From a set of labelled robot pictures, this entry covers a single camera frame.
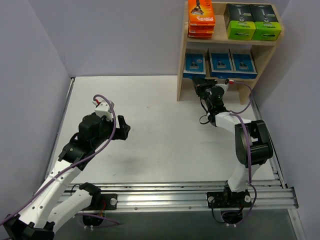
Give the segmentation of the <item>black green GilletteLabs box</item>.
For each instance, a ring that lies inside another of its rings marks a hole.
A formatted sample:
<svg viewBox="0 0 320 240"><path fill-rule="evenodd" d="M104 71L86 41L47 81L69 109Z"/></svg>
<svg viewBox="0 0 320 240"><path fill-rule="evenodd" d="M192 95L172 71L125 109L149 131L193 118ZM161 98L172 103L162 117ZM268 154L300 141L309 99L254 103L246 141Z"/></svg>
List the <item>black green GilletteLabs box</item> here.
<svg viewBox="0 0 320 240"><path fill-rule="evenodd" d="M227 38L250 41L256 31L249 4L228 3L224 12Z"/></svg>
<svg viewBox="0 0 320 240"><path fill-rule="evenodd" d="M254 41L276 41L282 27L271 4L250 4L255 32Z"/></svg>

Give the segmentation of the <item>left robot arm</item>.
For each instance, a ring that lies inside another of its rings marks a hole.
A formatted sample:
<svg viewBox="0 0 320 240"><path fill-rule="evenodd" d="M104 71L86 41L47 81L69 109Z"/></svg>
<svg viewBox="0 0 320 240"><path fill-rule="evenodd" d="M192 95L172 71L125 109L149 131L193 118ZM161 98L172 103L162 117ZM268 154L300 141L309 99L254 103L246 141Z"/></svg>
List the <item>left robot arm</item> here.
<svg viewBox="0 0 320 240"><path fill-rule="evenodd" d="M96 149L105 141L126 140L131 127L118 115L113 119L95 113L83 117L76 132L63 147L58 160L35 197L22 210L8 215L3 224L12 240L52 240L58 229L79 211L105 207L101 189L85 182L65 201L58 203L69 184L86 167Z"/></svg>

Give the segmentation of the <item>orange styler box back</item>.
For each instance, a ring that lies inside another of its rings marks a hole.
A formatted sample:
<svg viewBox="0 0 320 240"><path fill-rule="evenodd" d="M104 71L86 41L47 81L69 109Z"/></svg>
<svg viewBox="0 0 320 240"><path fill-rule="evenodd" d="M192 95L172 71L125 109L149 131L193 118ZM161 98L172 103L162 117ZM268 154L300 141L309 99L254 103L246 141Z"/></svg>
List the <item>orange styler box back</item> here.
<svg viewBox="0 0 320 240"><path fill-rule="evenodd" d="M188 22L196 27L214 27L216 18L211 0L188 0Z"/></svg>

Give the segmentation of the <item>orange Gillette Fusion5 box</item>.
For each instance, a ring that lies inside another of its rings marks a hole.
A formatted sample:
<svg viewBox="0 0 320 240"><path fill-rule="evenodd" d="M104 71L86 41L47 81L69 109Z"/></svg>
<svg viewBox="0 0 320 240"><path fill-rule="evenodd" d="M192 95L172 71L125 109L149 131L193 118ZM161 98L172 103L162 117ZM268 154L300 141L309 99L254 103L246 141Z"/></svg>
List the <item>orange Gillette Fusion5 box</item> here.
<svg viewBox="0 0 320 240"><path fill-rule="evenodd" d="M188 32L192 35L212 35L214 33L214 26L208 25L189 25Z"/></svg>

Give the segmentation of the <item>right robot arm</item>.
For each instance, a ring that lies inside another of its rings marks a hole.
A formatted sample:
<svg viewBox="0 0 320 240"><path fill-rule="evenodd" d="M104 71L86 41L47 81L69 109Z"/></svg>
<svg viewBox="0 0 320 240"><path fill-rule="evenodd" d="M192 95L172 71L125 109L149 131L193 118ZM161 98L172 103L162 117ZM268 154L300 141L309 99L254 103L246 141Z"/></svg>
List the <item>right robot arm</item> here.
<svg viewBox="0 0 320 240"><path fill-rule="evenodd" d="M234 135L235 155L238 160L231 177L226 181L222 193L223 203L234 206L244 198L256 171L273 156L273 147L267 126L263 120L248 120L240 115L242 111L228 110L223 102L233 79L224 83L194 76L193 87L205 111L207 124L224 129Z"/></svg>

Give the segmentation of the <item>Harry's razor box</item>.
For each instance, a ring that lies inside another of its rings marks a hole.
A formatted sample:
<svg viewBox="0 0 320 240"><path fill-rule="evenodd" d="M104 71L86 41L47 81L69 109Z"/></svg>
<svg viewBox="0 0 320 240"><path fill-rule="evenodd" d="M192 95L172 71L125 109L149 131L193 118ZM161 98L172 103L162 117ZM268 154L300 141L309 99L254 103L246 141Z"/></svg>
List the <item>Harry's razor box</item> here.
<svg viewBox="0 0 320 240"><path fill-rule="evenodd" d="M229 52L235 78L251 80L258 76L254 60L249 49L230 49Z"/></svg>
<svg viewBox="0 0 320 240"><path fill-rule="evenodd" d="M229 49L208 49L209 76L227 79L234 76L234 68Z"/></svg>
<svg viewBox="0 0 320 240"><path fill-rule="evenodd" d="M206 53L200 49L187 49L185 52L183 78L206 77Z"/></svg>

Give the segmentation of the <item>orange styler box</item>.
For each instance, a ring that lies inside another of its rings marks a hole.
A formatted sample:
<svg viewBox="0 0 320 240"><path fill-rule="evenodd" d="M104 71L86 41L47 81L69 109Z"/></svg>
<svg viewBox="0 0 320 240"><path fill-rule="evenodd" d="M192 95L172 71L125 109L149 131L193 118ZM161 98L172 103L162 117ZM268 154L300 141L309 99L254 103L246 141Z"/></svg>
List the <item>orange styler box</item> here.
<svg viewBox="0 0 320 240"><path fill-rule="evenodd" d="M208 40L212 38L212 33L188 33L188 37L191 39Z"/></svg>
<svg viewBox="0 0 320 240"><path fill-rule="evenodd" d="M211 0L188 0L188 22L196 27L214 27L216 18Z"/></svg>

